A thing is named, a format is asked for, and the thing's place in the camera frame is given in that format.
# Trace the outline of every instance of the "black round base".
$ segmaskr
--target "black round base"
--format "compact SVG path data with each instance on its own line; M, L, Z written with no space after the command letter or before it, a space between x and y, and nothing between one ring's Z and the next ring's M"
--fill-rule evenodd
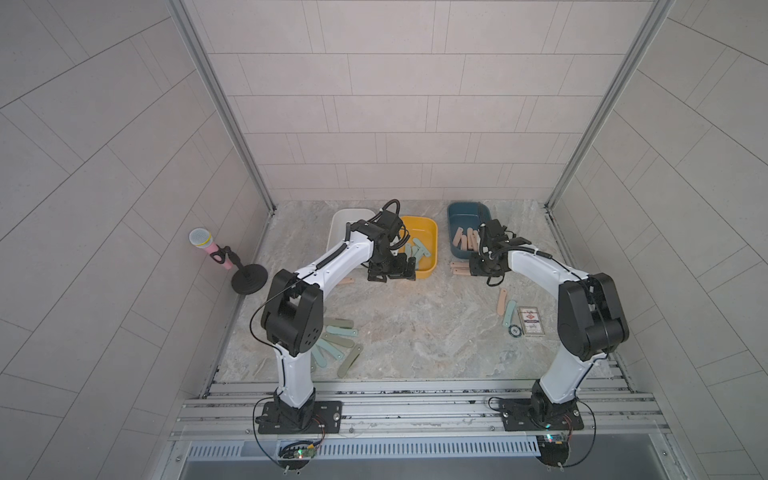
M240 295L256 293L266 285L268 276L263 266L255 263L246 265L232 276L232 289Z

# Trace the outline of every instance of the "black cable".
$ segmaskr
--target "black cable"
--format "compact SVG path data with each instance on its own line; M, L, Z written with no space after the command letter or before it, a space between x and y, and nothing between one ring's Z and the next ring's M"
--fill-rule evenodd
M587 453L585 453L584 456L581 457L581 460L579 460L576 463L571 463L570 465L561 465L562 468L575 467L576 465L578 465L578 464L582 463L584 460L586 460L587 457L589 456L589 454L592 452L592 447L594 447L594 440L598 437L598 422L597 422L597 420L594 419L594 412L592 412L592 408L589 405L587 405L586 403L582 402L581 400L577 400L577 401L580 404L582 404L583 406L587 407L589 409L589 412L592 414L592 422L594 423L594 425L592 427L594 429L594 432L592 433L592 443L589 445L589 449L587 450Z

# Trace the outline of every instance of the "yellow bin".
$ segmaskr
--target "yellow bin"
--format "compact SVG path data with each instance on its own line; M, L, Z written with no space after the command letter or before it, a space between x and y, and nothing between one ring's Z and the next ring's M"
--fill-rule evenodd
M410 217L403 215L402 222L406 225L408 232L411 234L411 240L408 243L411 246L414 238L418 238L427 250L432 254L431 257L422 257L419 261L419 265L416 265L416 279L422 280L432 275L432 271L437 265L437 223L431 218L427 217ZM405 252L406 248L403 247L398 252Z

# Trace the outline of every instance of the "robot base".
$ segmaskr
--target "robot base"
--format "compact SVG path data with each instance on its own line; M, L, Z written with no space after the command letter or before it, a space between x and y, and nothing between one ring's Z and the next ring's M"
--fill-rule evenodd
M553 430L583 430L584 422L576 406L576 401L554 405L555 411L546 415L540 422L536 420L531 400L528 399L504 399L498 402L502 411L502 422L505 432L535 432Z
M314 402L312 417L319 417L321 428L317 422L311 421L303 430L296 429L296 423L284 418L280 413L275 402L268 402L264 405L261 413L261 423L259 423L260 435L292 435L296 433L320 435L325 429L328 433L339 433L341 428L341 402Z

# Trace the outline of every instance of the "dark blue bin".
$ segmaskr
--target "dark blue bin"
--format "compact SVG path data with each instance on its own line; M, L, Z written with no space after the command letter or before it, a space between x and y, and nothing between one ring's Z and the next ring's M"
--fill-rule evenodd
M448 205L448 242L451 244L451 253L456 258L462 258L467 260L469 258L470 250L462 250L453 246L453 237L456 235L456 230L459 227L464 229L464 233L468 228L477 230L482 222L490 221L491 211L484 204L479 202L455 202Z

